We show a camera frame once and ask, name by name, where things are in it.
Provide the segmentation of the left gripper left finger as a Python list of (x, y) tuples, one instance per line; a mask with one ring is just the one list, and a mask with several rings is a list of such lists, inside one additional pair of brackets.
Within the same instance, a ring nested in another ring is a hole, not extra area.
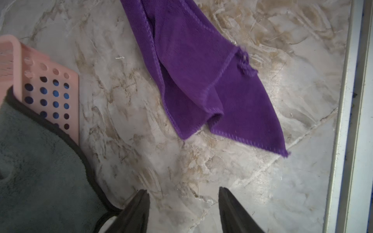
[(139, 190), (106, 233), (146, 233), (149, 212), (150, 196), (146, 190)]

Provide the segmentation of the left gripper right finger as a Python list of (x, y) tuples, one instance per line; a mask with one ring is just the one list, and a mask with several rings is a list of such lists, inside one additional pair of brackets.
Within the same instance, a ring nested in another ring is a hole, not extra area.
[(219, 188), (219, 212), (223, 233), (264, 233), (231, 191)]

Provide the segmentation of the grey and blue dishcloth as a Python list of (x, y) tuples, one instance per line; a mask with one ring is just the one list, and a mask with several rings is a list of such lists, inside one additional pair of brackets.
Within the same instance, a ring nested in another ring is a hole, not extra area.
[(77, 144), (9, 89), (1, 105), (1, 232), (96, 233), (119, 213)]

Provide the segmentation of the purple square dishcloth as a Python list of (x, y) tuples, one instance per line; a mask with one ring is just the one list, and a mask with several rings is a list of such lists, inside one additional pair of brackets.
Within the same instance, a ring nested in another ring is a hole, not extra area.
[(248, 53), (224, 38), (194, 1), (122, 1), (122, 6), (181, 139), (208, 125), (215, 135), (288, 156)]

